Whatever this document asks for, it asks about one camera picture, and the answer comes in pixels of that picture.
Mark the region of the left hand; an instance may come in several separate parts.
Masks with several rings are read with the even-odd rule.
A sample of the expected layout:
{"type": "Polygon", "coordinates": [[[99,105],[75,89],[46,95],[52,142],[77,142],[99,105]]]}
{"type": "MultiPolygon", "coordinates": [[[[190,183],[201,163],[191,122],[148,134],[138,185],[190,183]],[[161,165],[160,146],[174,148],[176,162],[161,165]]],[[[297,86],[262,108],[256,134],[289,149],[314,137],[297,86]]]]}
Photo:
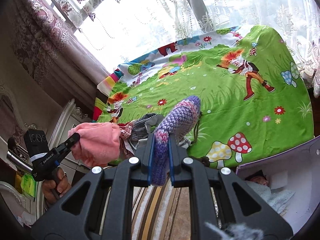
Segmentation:
{"type": "Polygon", "coordinates": [[[60,167],[57,169],[57,178],[58,184],[56,184],[55,180],[44,180],[42,183],[42,193],[50,205],[57,202],[57,198],[53,194],[54,190],[58,192],[59,197],[63,197],[71,189],[67,175],[60,167]]]}

